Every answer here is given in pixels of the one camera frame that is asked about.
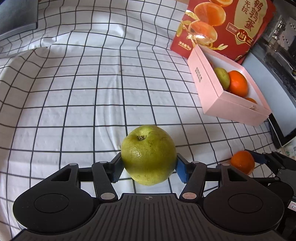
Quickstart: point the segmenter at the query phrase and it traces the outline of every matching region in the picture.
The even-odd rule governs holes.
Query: apple stem cavity
[[[139,141],[145,140],[146,137],[147,137],[147,136],[138,136],[138,140],[139,140]]]

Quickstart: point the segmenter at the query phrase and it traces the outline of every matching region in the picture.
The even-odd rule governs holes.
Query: pink box
[[[213,66],[224,68],[227,72],[237,70],[243,74],[249,85],[247,97],[253,98],[257,104],[224,91],[208,60]],[[197,45],[188,58],[188,66],[206,115],[250,126],[260,125],[270,115],[271,110],[258,86],[246,69],[238,63],[213,50]]]

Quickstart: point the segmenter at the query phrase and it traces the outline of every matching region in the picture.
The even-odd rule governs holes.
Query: grid pattern cloth
[[[111,161],[124,137],[154,124],[188,161],[215,167],[239,150],[275,150],[267,123],[203,114],[186,59],[168,50],[186,5],[173,0],[43,0],[38,29],[0,41],[0,240],[20,229],[14,200],[68,163]],[[258,165],[252,177],[273,175]],[[126,171],[123,192],[180,194]],[[92,183],[82,188],[95,196]],[[207,182],[205,193],[217,188]]]

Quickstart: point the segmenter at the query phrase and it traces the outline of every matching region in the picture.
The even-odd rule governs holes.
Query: tangerine
[[[246,150],[235,153],[230,160],[230,164],[247,175],[250,175],[255,168],[254,158]]]
[[[255,103],[255,104],[257,104],[257,102],[256,102],[254,99],[250,98],[250,97],[247,97],[247,98],[245,98],[245,99],[248,100],[248,101],[251,101],[251,102],[253,102],[253,103]]]
[[[221,7],[227,7],[232,4],[233,0],[210,0],[212,3],[216,3]]]
[[[216,30],[211,25],[203,21],[193,21],[188,26],[188,30],[201,44],[211,44],[218,38]]]
[[[201,21],[211,26],[220,26],[226,19],[224,9],[212,2],[203,2],[196,5],[194,13]]]
[[[230,78],[230,86],[228,88],[228,91],[244,98],[249,92],[248,82],[246,78],[236,70],[230,71],[228,75]]]

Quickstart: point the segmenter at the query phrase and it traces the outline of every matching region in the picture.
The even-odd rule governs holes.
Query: white sticker
[[[293,211],[296,211],[296,202],[291,201],[288,208]]]

